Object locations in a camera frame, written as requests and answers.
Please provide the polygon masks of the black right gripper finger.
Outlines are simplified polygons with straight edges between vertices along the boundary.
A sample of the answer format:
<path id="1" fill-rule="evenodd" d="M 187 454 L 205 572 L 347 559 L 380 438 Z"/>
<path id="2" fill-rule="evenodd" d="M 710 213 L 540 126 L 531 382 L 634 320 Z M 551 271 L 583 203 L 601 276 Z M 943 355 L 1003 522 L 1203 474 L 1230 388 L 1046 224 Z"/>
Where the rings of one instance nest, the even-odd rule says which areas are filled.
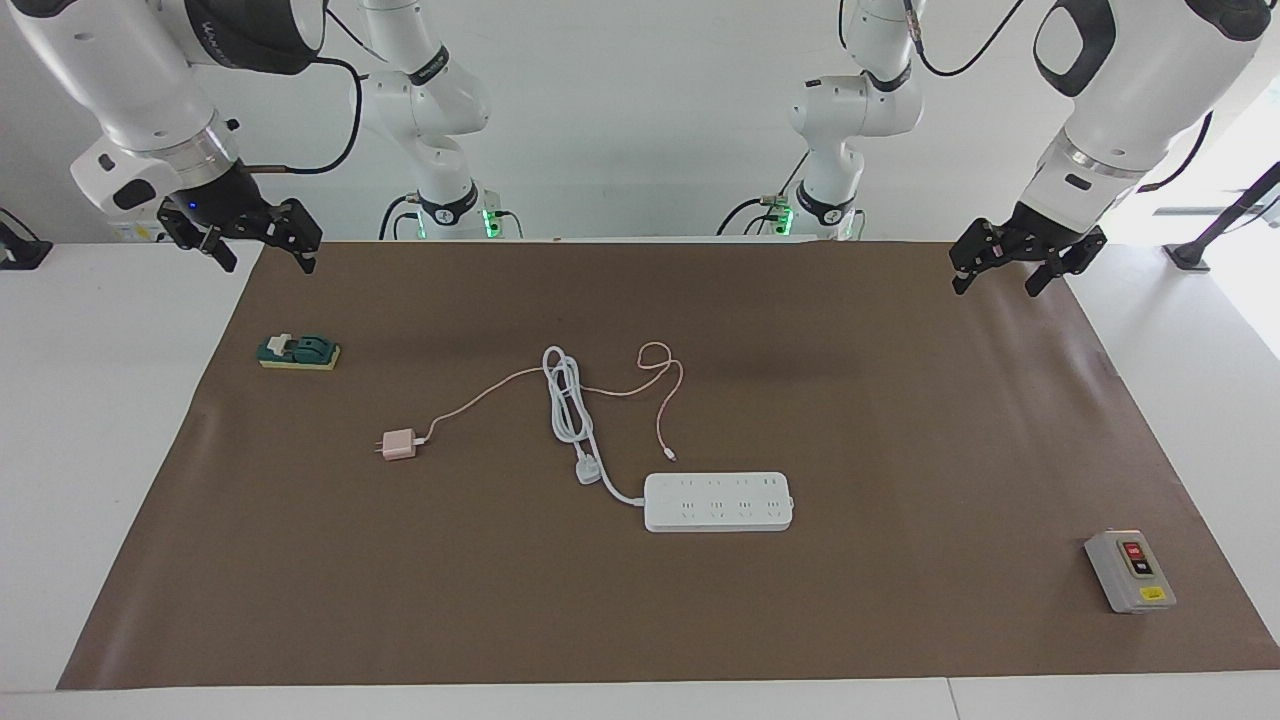
<path id="1" fill-rule="evenodd" d="M 287 199 L 265 211 L 266 229 L 262 242 L 288 252 L 302 273 L 314 273 L 316 252 L 323 242 L 323 229 L 298 199 Z"/>
<path id="2" fill-rule="evenodd" d="M 227 273 L 236 269 L 237 256 L 227 246 L 219 228 L 201 229 L 177 205 L 161 205 L 157 220 L 177 247 L 211 258 Z"/>

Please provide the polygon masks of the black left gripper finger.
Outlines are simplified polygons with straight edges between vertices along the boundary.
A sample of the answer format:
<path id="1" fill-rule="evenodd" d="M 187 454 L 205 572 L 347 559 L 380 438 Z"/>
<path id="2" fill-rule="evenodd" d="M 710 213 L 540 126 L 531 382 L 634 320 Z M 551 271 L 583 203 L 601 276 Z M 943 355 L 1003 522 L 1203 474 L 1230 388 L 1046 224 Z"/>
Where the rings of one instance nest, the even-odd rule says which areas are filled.
<path id="1" fill-rule="evenodd" d="M 1028 277 L 1027 295 L 1038 297 L 1052 281 L 1082 274 L 1107 242 L 1106 233 L 1096 227 L 1065 250 L 1051 250 L 1044 261 Z"/>
<path id="2" fill-rule="evenodd" d="M 975 278 L 1010 261 L 1004 245 L 1005 228 L 989 220 L 973 220 L 950 249 L 955 270 L 951 281 L 955 295 L 965 295 Z"/>

